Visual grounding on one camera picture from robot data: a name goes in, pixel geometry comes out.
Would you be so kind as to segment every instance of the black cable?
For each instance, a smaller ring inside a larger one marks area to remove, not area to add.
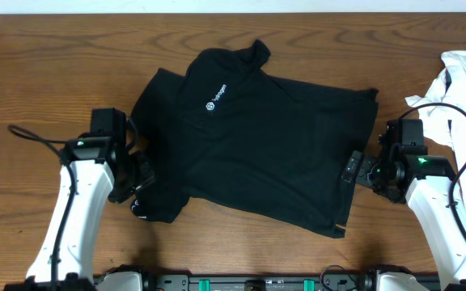
[[[355,284],[355,287],[353,288],[350,288],[350,289],[347,289],[346,291],[352,291],[352,290],[355,290],[357,288],[357,281],[350,275],[350,273],[348,271],[346,271],[346,269],[344,269],[343,267],[341,267],[340,265],[330,265],[328,267],[326,267],[325,270],[323,270],[321,272],[321,275],[320,275],[320,283],[323,285],[323,287],[325,289],[327,289],[328,291],[335,291],[335,290],[332,290],[330,289],[330,287],[328,287],[324,282],[323,282],[323,277],[324,277],[324,274],[330,269],[330,268],[333,268],[333,267],[337,267],[337,268],[340,268],[341,270],[343,270],[343,272],[349,277],[350,280],[352,280],[352,282]]]
[[[53,244],[53,251],[51,255],[52,269],[51,269],[51,282],[50,283],[51,283],[51,290],[56,291],[57,290],[57,275],[58,275],[57,274],[58,273],[57,271],[58,252],[59,252],[60,245],[61,245],[62,234],[64,233],[64,228],[66,227],[66,222],[68,220],[68,216],[70,215],[71,205],[73,204],[74,196],[75,196],[75,193],[77,192],[77,184],[75,183],[73,170],[70,167],[70,161],[66,160],[66,158],[63,157],[61,152],[57,150],[56,148],[54,148],[53,145],[51,145],[52,143],[65,143],[65,142],[45,140],[44,138],[39,137],[38,135],[34,134],[31,131],[27,129],[23,129],[13,124],[8,125],[8,131],[10,131],[12,134],[14,134],[17,137],[21,137],[29,141],[38,141],[42,143],[43,145],[45,145],[46,147],[48,147],[58,156],[58,158],[61,160],[62,165],[66,167],[66,169],[68,170],[68,173],[70,174],[70,180],[71,180],[70,195],[68,196],[68,201],[66,203],[66,208],[64,209],[64,214],[62,214],[61,223],[58,226],[57,236],[55,237],[55,243]]]
[[[393,162],[393,154],[395,153],[395,150],[398,149],[400,146],[399,142],[395,142],[392,147],[389,149],[389,155],[388,155],[388,162]]]
[[[465,116],[465,118],[466,118],[466,112],[463,109],[458,108],[455,105],[448,104],[448,103],[429,103],[429,104],[423,104],[423,105],[417,106],[415,108],[409,109],[407,112],[402,114],[402,116],[400,116],[399,119],[402,119],[402,118],[406,117],[409,113],[415,112],[416,110],[418,110],[420,108],[426,108],[426,107],[429,107],[429,106],[449,107],[449,108],[452,108],[452,109],[458,111],[459,113],[463,114],[463,116]],[[458,174],[455,176],[455,178],[451,182],[451,186],[449,187],[449,207],[451,208],[452,215],[454,216],[454,220],[456,221],[456,225],[460,229],[461,235],[463,235],[463,238],[464,238],[464,240],[466,242],[466,230],[465,230],[465,228],[463,226],[463,223],[461,222],[461,219],[460,219],[460,216],[458,215],[458,212],[456,211],[457,203],[454,202],[454,188],[456,186],[456,183],[458,183],[458,180],[460,179],[461,175],[465,172],[465,170],[466,170],[466,162],[463,164],[461,169],[458,171]]]
[[[129,117],[129,124],[133,128],[134,131],[134,139],[125,147],[125,150],[127,150],[127,153],[134,148],[134,146],[139,143],[139,131],[138,128],[136,127],[136,124],[134,123],[134,120],[132,117]]]

